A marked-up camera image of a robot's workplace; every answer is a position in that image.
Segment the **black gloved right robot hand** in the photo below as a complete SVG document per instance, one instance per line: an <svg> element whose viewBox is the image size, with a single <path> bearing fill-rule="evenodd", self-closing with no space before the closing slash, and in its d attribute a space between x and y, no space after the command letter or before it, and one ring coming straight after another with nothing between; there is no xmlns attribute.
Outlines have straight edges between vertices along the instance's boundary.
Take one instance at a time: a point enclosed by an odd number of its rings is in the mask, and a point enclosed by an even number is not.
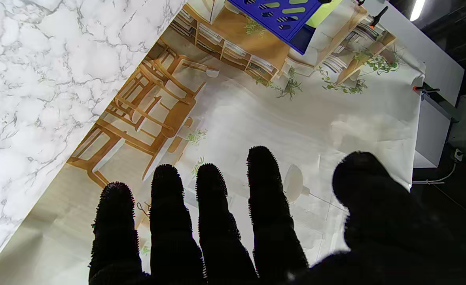
<svg viewBox="0 0 466 285"><path fill-rule="evenodd" d="M253 256L228 210L219 169L197 172L195 242L184 186L172 165L152 179L150 273L142 270L134 198L122 182L103 189L93 224L91 285L466 285L466 250L387 172L354 152L336 167L333 192L348 210L336 251L310 266L294 230L277 161L265 146L247 157Z"/></svg>

